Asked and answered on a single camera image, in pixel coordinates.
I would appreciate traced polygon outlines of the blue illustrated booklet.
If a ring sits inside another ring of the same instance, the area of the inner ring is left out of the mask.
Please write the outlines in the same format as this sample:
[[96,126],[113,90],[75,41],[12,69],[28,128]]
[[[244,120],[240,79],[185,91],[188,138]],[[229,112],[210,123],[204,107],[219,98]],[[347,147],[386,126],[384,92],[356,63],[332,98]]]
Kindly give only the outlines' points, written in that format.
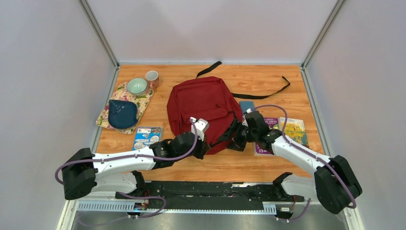
[[154,126],[138,127],[135,132],[135,139],[132,150],[139,150],[162,140],[163,128]]

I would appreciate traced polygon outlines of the purple treehouse book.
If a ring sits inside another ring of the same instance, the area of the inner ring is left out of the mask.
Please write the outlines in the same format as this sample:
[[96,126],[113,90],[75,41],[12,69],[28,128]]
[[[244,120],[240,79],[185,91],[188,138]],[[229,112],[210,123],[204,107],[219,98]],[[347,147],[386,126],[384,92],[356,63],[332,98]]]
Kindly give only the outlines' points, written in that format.
[[[265,123],[268,124],[270,129],[279,129],[278,118],[265,117],[264,120]],[[261,149],[257,143],[253,143],[253,153],[254,156],[272,156],[272,154],[269,151]]]

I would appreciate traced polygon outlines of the red backpack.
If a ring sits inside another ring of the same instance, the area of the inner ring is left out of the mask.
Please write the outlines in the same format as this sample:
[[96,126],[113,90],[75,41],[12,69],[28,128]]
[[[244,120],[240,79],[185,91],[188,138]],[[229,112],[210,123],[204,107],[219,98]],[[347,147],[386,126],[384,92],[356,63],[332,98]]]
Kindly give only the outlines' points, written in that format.
[[174,135],[191,130],[190,117],[202,118],[209,122],[205,132],[206,142],[211,147],[208,154],[216,154],[224,149],[235,149],[235,137],[231,143],[219,142],[219,137],[231,125],[234,119],[243,122],[239,99],[261,100],[268,95],[250,95],[232,93],[225,82],[218,77],[204,77],[221,65],[218,61],[200,71],[195,79],[175,85],[169,95],[167,114]]

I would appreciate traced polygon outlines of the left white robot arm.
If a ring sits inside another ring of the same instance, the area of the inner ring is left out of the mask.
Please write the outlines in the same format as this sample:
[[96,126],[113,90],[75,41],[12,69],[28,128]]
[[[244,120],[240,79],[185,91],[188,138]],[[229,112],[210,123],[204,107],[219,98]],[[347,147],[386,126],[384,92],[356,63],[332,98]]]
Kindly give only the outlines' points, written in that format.
[[118,192],[140,199],[146,194],[146,185],[141,182],[139,170],[170,167],[189,156],[203,159],[209,150],[206,140],[190,131],[116,154],[92,153],[90,148],[82,148],[60,169],[64,197],[75,200],[96,192]]

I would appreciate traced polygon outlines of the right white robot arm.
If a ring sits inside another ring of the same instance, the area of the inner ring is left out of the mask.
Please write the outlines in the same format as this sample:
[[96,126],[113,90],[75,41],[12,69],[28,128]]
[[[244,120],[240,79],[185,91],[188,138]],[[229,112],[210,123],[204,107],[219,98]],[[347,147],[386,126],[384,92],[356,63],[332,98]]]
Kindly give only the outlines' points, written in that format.
[[338,214],[347,207],[355,208],[355,199],[363,193],[346,158],[340,155],[332,158],[299,145],[281,130],[269,127],[258,111],[247,113],[243,122],[235,118],[218,141],[229,141],[229,149],[240,151],[248,142],[255,143],[312,175],[307,178],[287,172],[275,179],[273,194],[280,201],[294,195],[304,196],[317,199],[327,211]]

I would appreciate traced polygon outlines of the blue card wallet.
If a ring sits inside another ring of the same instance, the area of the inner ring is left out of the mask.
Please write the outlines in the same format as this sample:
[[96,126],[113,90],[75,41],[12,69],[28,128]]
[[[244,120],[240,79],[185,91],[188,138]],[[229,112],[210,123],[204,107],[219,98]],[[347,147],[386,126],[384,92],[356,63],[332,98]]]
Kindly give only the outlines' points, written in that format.
[[252,107],[255,107],[254,102],[253,101],[240,101],[239,102],[239,106],[241,108],[242,111],[242,115],[246,114],[246,111]]

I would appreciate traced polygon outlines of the yellow picture book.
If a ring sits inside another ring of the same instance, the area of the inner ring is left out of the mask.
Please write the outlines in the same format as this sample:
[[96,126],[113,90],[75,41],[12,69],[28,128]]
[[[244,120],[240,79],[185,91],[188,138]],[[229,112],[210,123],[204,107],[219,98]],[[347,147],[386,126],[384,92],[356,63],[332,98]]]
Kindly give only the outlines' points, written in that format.
[[303,120],[288,118],[287,124],[285,124],[285,118],[280,117],[279,118],[280,130],[282,130],[283,126],[285,126],[284,132],[287,136],[289,136],[295,142],[307,148],[309,147],[307,133],[305,130],[305,124]]

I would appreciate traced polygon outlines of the dark blue leaf plate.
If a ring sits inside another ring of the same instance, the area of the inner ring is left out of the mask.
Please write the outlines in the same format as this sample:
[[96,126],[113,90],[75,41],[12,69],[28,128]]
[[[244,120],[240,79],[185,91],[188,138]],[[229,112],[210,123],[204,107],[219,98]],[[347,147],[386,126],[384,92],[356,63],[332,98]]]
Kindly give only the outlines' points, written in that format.
[[131,101],[110,100],[108,122],[116,129],[130,128],[138,123],[137,105]]

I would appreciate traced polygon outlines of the pink ceramic mug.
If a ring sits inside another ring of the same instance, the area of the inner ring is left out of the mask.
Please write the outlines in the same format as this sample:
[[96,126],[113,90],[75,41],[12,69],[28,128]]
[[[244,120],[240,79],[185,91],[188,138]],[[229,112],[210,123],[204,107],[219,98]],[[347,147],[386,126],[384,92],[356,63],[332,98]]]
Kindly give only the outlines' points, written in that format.
[[155,70],[150,70],[146,73],[145,78],[149,84],[149,87],[155,90],[159,86],[159,74]]

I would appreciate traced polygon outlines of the light green ceramic bowl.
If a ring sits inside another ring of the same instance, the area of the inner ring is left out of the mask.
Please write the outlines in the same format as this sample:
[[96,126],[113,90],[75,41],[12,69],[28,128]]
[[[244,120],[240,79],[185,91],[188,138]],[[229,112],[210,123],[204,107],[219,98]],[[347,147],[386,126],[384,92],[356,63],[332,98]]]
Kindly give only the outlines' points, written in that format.
[[134,96],[140,96],[146,93],[148,83],[143,78],[134,78],[127,83],[126,89]]

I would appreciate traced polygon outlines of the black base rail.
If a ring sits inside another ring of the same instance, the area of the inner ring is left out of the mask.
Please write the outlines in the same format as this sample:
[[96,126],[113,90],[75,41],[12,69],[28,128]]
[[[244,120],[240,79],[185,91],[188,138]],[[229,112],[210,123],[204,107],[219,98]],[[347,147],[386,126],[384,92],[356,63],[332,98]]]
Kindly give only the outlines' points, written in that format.
[[283,195],[271,183],[151,181],[129,193],[146,211],[255,213],[289,218],[305,198]]

